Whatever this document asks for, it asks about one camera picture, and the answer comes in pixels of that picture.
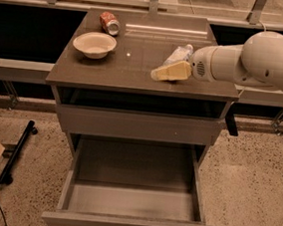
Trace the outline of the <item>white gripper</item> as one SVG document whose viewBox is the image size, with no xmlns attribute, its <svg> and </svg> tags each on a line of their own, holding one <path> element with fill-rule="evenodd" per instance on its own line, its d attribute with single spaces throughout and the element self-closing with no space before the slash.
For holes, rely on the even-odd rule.
<svg viewBox="0 0 283 226">
<path fill-rule="evenodd" d="M 180 61 L 150 72 L 155 81 L 180 81 L 193 76 L 200 81 L 237 83 L 241 79 L 241 45 L 211 46 L 194 51 L 189 63 Z"/>
</svg>

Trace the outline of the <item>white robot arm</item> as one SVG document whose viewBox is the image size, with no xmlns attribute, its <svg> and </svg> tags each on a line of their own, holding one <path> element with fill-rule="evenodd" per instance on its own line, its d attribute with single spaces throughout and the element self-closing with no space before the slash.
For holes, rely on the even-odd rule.
<svg viewBox="0 0 283 226">
<path fill-rule="evenodd" d="M 242 45 L 192 49 L 178 47 L 161 67 L 150 72 L 155 81 L 226 81 L 237 86 L 275 87 L 283 91 L 283 35 L 263 31 Z"/>
</svg>

